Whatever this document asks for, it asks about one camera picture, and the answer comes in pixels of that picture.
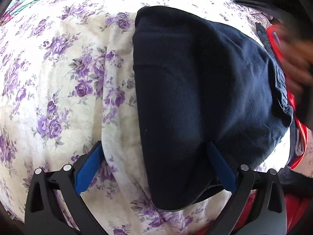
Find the person's right hand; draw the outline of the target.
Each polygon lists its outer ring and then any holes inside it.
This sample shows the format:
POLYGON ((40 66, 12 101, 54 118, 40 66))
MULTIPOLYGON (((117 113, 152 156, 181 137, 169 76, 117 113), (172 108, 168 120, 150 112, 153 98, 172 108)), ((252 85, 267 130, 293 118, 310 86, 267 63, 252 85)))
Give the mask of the person's right hand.
POLYGON ((278 33, 281 41, 283 60, 281 67, 286 75, 288 90, 295 96, 303 92, 303 88, 312 85, 312 41, 299 40, 289 34, 285 28, 278 33))

